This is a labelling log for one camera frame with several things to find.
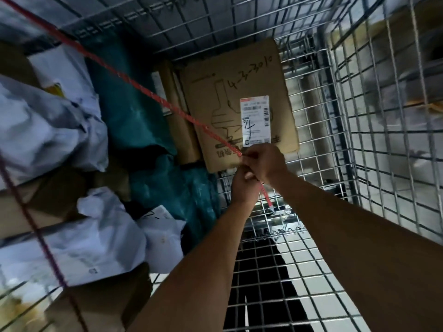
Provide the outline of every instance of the forearm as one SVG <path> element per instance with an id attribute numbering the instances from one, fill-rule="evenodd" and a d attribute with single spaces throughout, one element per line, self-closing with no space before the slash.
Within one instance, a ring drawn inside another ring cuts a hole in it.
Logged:
<path id="1" fill-rule="evenodd" d="M 129 332 L 222 330 L 236 253 L 251 208 L 236 203 L 228 207 L 163 281 Z"/>
<path id="2" fill-rule="evenodd" d="M 281 193 L 373 331 L 441 328 L 443 248 L 293 176 Z"/>

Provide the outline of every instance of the metal grid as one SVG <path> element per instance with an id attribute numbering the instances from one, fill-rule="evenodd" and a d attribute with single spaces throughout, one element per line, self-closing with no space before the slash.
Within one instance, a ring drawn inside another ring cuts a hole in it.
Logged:
<path id="1" fill-rule="evenodd" d="M 154 55 L 180 64 L 274 37 L 301 144 L 297 154 L 286 156 L 291 171 L 337 197 L 442 243 L 443 154 L 436 145 L 442 144 L 443 127 L 439 117 L 430 116 L 427 109 L 421 111 L 423 125 L 410 126 L 407 119 L 408 110 L 429 104 L 424 62 L 417 58 L 423 33 L 414 11 L 415 5 L 420 7 L 428 0 L 16 1 L 76 38 L 106 30 L 131 30 L 144 39 Z M 414 105 L 404 105 L 400 98 L 404 70 L 397 69 L 396 60 L 407 47 L 396 47 L 398 33 L 390 17 L 395 5 L 402 2 L 406 5 L 403 11 L 411 18 L 409 46 L 416 52 L 415 65 L 423 89 L 423 102 Z M 385 56 L 379 54 L 377 37 L 372 34 L 378 21 L 386 28 Z M 23 44 L 29 53 L 57 44 L 7 8 L 0 8 L 0 22 L 0 38 Z M 396 87 L 397 106 L 392 108 L 378 106 L 388 86 L 380 74 L 386 63 L 391 65 Z M 365 87 L 371 77 L 376 83 L 375 100 L 374 89 L 371 92 Z M 389 123 L 393 111 L 398 116 L 396 125 Z M 219 173 L 225 207 L 230 201 L 233 174 Z M 301 220 L 275 190 L 267 189 L 277 212 L 272 215 L 260 198 L 247 221 L 229 304 L 234 325 L 225 330 L 279 327 L 297 331 L 301 325 L 310 324 L 314 331 L 368 331 Z M 263 255 L 263 249 L 269 253 Z M 263 266 L 266 258 L 272 258 L 271 262 Z M 250 262 L 254 266 L 243 269 Z M 275 271 L 272 280 L 263 279 L 266 270 Z M 251 272 L 256 281 L 244 284 L 243 275 Z M 157 285 L 162 279 L 164 276 L 156 275 L 153 282 Z M 266 287 L 272 284 L 281 293 L 268 298 Z M 295 295 L 287 293 L 288 284 L 296 290 Z M 242 301 L 242 289 L 249 287 L 256 287 L 258 300 L 246 302 L 246 296 Z M 3 298 L 19 288 L 9 290 Z M 302 304 L 305 318 L 294 316 L 291 306 L 295 302 Z M 270 303 L 283 303 L 286 317 L 277 323 L 270 321 L 266 314 Z M 242 325 L 241 314 L 247 315 L 254 306 L 258 308 L 258 322 Z M 13 324 L 3 326 L 0 332 Z"/>

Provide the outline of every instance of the black pants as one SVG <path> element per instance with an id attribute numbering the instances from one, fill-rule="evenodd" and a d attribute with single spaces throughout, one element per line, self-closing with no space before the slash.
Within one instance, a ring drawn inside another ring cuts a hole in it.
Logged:
<path id="1" fill-rule="evenodd" d="M 283 257 L 280 256 L 280 252 L 275 245 L 271 246 L 273 244 L 275 242 L 272 239 L 248 242 L 244 243 L 243 250 L 237 253 L 232 285 L 243 286 L 231 289 L 228 305 L 240 305 L 228 307 L 226 310 L 225 329 L 245 327 L 245 304 L 248 307 L 248 320 L 251 327 L 263 324 L 288 323 L 291 321 L 290 318 L 293 322 L 307 319 L 300 300 L 288 300 L 287 307 L 284 301 L 263 303 L 262 307 L 260 304 L 249 304 L 297 296 L 296 289 L 291 281 L 279 282 L 279 274 L 281 280 L 289 279 L 289 275 L 287 268 L 284 266 Z M 294 330 L 297 332 L 313 331 L 310 324 L 295 325 Z M 283 326 L 267 328 L 265 331 L 285 332 L 292 331 L 292 328 Z"/>

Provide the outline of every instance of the red rope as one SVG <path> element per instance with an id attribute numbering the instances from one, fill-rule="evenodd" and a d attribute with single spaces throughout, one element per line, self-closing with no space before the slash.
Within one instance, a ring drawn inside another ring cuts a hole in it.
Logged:
<path id="1" fill-rule="evenodd" d="M 20 13 L 21 15 L 25 16 L 28 20 L 30 20 L 31 22 L 34 22 L 35 24 L 37 24 L 38 26 L 42 27 L 43 29 L 45 29 L 49 34 L 51 34 L 51 36 L 57 38 L 59 41 L 63 42 L 66 45 L 69 45 L 71 47 L 73 47 L 75 50 L 79 51 L 82 55 L 84 55 L 85 57 L 92 59 L 93 61 L 97 62 L 99 65 L 103 66 L 104 68 L 108 69 L 109 72 L 114 73 L 115 75 L 117 75 L 118 77 L 120 77 L 123 81 L 125 81 L 126 83 L 129 83 L 130 85 L 132 85 L 133 87 L 135 87 L 136 89 L 138 89 L 141 93 L 149 96 L 150 98 L 154 99 L 155 101 L 157 101 L 158 103 L 160 103 L 162 106 L 169 108 L 171 111 L 173 111 L 175 114 L 178 114 L 179 116 L 181 116 L 182 118 L 188 120 L 189 122 L 201 127 L 203 129 L 203 131 L 208 134 L 210 137 L 212 137 L 213 139 L 216 139 L 217 141 L 219 141 L 220 143 L 224 144 L 225 146 L 227 146 L 228 148 L 230 148 L 230 150 L 232 150 L 234 153 L 237 154 L 237 156 L 242 156 L 242 153 L 240 150 L 238 150 L 235 146 L 233 146 L 232 144 L 230 144 L 229 142 L 227 142 L 225 139 L 221 138 L 219 135 L 217 135 L 216 133 L 214 133 L 213 131 L 210 130 L 209 126 L 201 123 L 200 121 L 196 120 L 195 118 L 193 118 L 191 115 L 186 114 L 183 110 L 181 110 L 180 108 L 170 104 L 167 100 L 164 100 L 163 98 L 159 97 L 157 94 L 153 93 L 152 91 L 148 90 L 147 88 L 143 87 L 142 85 L 140 85 L 138 82 L 136 82 L 134 79 L 131 79 L 127 74 L 117 71 L 116 69 L 114 69 L 112 66 L 108 65 L 102 58 L 100 58 L 99 56 L 87 51 L 80 43 L 73 41 L 72 39 L 68 38 L 65 34 L 63 34 L 62 32 L 60 32 L 56 26 L 54 26 L 53 24 L 45 21 L 44 19 L 36 16 L 35 14 L 31 13 L 30 11 L 22 8 L 20 5 L 16 4 L 14 1 L 12 0 L 2 0 L 4 3 L 8 4 L 11 8 L 13 8 L 15 11 L 17 11 L 18 13 Z M 6 170 L 6 166 L 5 163 L 3 161 L 2 156 L 0 155 L 0 173 L 1 176 L 3 177 L 3 180 L 5 181 L 8 189 L 11 191 L 11 193 L 14 195 L 14 198 L 17 200 L 18 204 L 20 205 L 21 209 L 22 209 L 22 213 L 25 216 L 26 220 L 28 221 L 28 223 L 30 224 L 32 230 L 35 232 L 37 239 L 42 247 L 42 250 L 47 258 L 47 260 L 49 261 L 51 268 L 54 271 L 55 276 L 58 279 L 58 282 L 60 283 L 60 285 L 66 289 L 67 288 L 67 284 L 66 281 L 63 277 L 63 274 L 60 271 L 60 268 L 57 265 L 57 262 L 55 261 L 48 245 L 46 244 L 40 229 L 37 227 L 35 221 L 33 220 L 33 218 L 31 217 L 31 215 L 29 214 L 23 200 L 20 197 L 20 194 L 18 193 L 17 188 L 14 186 L 11 178 L 8 175 L 8 172 Z M 264 189 L 264 186 L 262 185 L 261 187 L 262 193 L 268 203 L 269 208 L 273 211 L 274 207 L 272 205 L 272 201 L 269 198 L 268 193 L 266 192 L 266 190 Z M 72 296 L 70 296 L 69 292 L 68 292 L 68 296 L 69 296 L 69 301 L 71 302 L 72 306 L 74 307 L 74 311 L 78 317 L 78 321 L 80 322 L 80 324 L 83 327 L 84 331 L 88 331 L 85 321 L 83 319 L 83 317 L 81 316 L 80 313 L 80 309 L 77 305 L 77 303 L 75 302 L 74 298 Z"/>

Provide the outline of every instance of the person's right hand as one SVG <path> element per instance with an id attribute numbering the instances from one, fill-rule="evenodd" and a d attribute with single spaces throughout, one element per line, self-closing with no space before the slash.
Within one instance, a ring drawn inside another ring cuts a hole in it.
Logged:
<path id="1" fill-rule="evenodd" d="M 273 175 L 287 172 L 283 154 L 270 143 L 252 145 L 243 153 L 241 161 L 266 184 L 271 184 Z"/>

